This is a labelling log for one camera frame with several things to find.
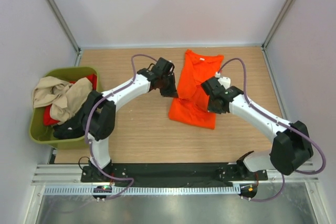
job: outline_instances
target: metal floor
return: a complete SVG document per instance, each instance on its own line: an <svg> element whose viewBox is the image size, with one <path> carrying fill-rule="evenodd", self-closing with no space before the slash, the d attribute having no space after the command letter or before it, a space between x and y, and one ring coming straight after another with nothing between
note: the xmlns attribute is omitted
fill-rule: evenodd
<svg viewBox="0 0 336 224"><path fill-rule="evenodd" d="M260 184L256 198L274 195L279 183ZM38 224L313 224L315 217L304 183L287 183L284 192L266 203L237 195L125 196L91 203L70 214L92 196L44 196Z"/></svg>

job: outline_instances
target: white wall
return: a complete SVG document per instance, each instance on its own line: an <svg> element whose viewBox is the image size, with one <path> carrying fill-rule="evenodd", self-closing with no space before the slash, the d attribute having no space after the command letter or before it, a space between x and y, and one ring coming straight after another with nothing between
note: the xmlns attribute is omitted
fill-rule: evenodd
<svg viewBox="0 0 336 224"><path fill-rule="evenodd" d="M327 156L327 168L320 177L333 212L336 212L335 14L335 0L296 0L268 47L290 118L307 124L310 135Z"/></svg>
<svg viewBox="0 0 336 224"><path fill-rule="evenodd" d="M16 224L50 153L28 137L31 92L47 71L73 65L75 51L45 0L0 0L0 54L0 222Z"/></svg>
<svg viewBox="0 0 336 224"><path fill-rule="evenodd" d="M285 0L55 0L82 47L261 44Z"/></svg>

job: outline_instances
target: beige cloth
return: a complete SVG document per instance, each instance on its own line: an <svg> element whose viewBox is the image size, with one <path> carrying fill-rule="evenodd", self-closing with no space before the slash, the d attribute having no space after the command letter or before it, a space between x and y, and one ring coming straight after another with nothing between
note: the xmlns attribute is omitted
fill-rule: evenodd
<svg viewBox="0 0 336 224"><path fill-rule="evenodd" d="M87 78L71 84L55 77L43 77L33 91L33 107L52 104L50 117L66 122L79 111L91 91L92 83Z"/></svg>

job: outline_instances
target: black mounting plate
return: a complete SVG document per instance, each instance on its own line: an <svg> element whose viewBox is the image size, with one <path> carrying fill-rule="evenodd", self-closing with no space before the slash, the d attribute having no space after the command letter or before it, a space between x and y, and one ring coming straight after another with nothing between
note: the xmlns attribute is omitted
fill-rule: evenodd
<svg viewBox="0 0 336 224"><path fill-rule="evenodd" d="M256 174L248 172L242 176L237 164L233 163L183 163L183 164L113 164L110 174L119 178L134 178L134 187L180 188L180 187L222 187L231 182L255 181ZM257 172L258 180L267 180L265 170ZM81 182L110 182L111 179L92 172L85 166ZM128 182L114 181L124 187Z"/></svg>

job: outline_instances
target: red cloth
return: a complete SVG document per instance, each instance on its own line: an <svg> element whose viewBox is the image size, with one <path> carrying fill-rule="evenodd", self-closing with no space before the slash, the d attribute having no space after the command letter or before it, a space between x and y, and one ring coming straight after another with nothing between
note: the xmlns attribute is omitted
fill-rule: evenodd
<svg viewBox="0 0 336 224"><path fill-rule="evenodd" d="M89 76L86 76L86 78L92 83L92 90L97 89L97 76L95 74L91 74ZM52 119L50 117L50 109L51 105L46 106L43 114L43 124L45 126L53 125L58 123L59 121Z"/></svg>

